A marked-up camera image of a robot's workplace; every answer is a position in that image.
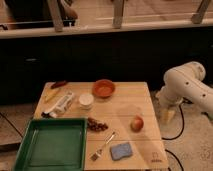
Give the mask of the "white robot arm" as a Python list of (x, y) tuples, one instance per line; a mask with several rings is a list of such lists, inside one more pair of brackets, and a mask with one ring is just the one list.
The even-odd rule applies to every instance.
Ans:
[(205, 78), (204, 66), (196, 61), (188, 62), (167, 70), (164, 74), (164, 85), (157, 92), (161, 109), (161, 120), (169, 123), (175, 115), (174, 107), (183, 99), (198, 105), (213, 120), (213, 88), (202, 82)]

